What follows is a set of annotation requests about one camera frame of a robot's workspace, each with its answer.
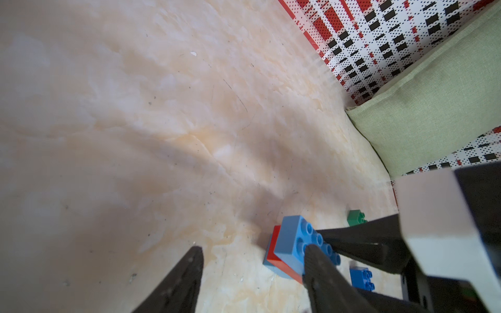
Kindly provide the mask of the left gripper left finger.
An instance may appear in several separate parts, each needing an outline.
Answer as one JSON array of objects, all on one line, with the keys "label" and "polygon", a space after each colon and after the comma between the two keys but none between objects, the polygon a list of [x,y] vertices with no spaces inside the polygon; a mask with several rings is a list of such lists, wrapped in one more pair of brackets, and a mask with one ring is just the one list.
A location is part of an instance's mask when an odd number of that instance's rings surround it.
[{"label": "left gripper left finger", "polygon": [[194,312],[200,293],[204,255],[192,246],[135,312]]}]

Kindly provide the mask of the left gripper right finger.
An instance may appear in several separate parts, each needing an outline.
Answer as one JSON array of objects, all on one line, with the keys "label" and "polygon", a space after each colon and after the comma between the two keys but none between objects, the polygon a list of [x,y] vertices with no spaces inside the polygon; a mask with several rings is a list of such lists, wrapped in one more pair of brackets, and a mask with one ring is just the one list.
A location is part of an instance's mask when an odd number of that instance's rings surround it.
[{"label": "left gripper right finger", "polygon": [[313,312],[426,312],[422,306],[352,287],[316,245],[305,251],[303,285]]}]

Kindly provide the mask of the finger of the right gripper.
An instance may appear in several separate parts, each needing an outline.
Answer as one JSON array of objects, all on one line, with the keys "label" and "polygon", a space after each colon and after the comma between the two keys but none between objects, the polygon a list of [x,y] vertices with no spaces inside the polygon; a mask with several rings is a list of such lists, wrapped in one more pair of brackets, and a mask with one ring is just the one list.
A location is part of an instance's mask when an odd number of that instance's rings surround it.
[{"label": "finger of the right gripper", "polygon": [[318,233],[336,253],[390,274],[402,273],[411,259],[398,214]]}]

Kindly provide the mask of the light blue small lego brick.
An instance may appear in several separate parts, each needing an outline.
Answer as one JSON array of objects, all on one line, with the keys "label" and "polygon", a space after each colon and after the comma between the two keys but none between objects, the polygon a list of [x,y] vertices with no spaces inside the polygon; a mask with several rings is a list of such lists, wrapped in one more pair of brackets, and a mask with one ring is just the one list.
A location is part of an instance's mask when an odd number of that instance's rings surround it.
[{"label": "light blue small lego brick", "polygon": [[276,275],[282,277],[283,279],[289,279],[290,280],[291,278],[285,272],[283,272],[282,270],[280,270],[278,267],[274,266],[271,262],[269,262],[267,260],[268,252],[269,252],[269,248],[270,248],[270,244],[271,244],[271,237],[270,237],[270,240],[268,241],[268,244],[267,244],[265,257],[264,257],[264,260],[263,260],[263,265],[265,267],[267,267],[270,271],[272,271],[273,273],[275,273]]}]

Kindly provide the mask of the red lego brick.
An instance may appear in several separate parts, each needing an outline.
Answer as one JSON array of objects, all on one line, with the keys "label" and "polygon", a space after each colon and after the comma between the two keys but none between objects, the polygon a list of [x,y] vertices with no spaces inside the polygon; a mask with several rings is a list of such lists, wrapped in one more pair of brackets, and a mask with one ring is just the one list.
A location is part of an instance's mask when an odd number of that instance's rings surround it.
[{"label": "red lego brick", "polygon": [[278,267],[280,270],[285,272],[291,280],[295,280],[299,284],[303,284],[302,276],[293,270],[275,251],[277,248],[277,240],[279,237],[279,232],[281,230],[280,225],[275,225],[271,234],[271,244],[268,252],[267,260],[271,262],[274,266]]}]

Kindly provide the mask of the light blue long lego brick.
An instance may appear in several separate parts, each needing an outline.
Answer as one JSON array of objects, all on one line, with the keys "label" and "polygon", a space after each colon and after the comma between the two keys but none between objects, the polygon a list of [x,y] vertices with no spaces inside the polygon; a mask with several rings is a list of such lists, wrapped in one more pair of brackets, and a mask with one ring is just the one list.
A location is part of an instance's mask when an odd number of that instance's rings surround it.
[{"label": "light blue long lego brick", "polygon": [[305,274],[305,253],[309,245],[317,246],[334,264],[341,264],[341,257],[322,235],[301,215],[285,216],[277,240],[276,252],[301,276]]}]

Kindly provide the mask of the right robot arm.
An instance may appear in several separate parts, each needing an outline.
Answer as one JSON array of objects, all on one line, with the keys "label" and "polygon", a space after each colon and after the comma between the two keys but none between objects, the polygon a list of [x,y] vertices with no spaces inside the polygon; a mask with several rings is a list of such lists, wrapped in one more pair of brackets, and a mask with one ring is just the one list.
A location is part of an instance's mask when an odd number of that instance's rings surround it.
[{"label": "right robot arm", "polygon": [[322,230],[333,249],[387,273],[411,260],[427,276],[466,281],[500,311],[500,163],[435,170],[395,182],[398,214]]}]

